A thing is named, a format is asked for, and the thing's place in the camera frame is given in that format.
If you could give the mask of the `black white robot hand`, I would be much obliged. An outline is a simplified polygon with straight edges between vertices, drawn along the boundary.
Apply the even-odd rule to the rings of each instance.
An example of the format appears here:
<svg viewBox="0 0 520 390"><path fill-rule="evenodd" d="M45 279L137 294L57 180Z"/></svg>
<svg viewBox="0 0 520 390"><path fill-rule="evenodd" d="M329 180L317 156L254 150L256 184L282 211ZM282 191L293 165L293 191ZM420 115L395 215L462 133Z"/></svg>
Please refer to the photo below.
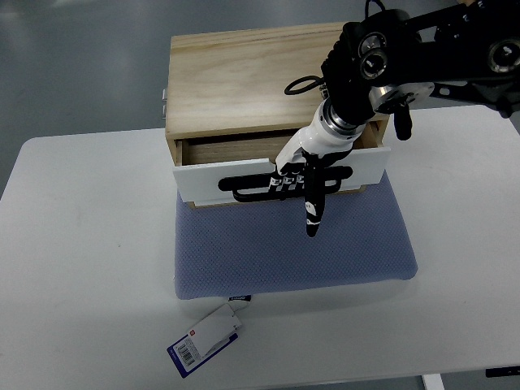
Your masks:
<svg viewBox="0 0 520 390"><path fill-rule="evenodd" d="M318 106L311 123L299 129L276 156L278 175L303 175L308 236L316 235L323 217L325 169L349 155L362 131L362 126L345 122L327 98Z"/></svg>

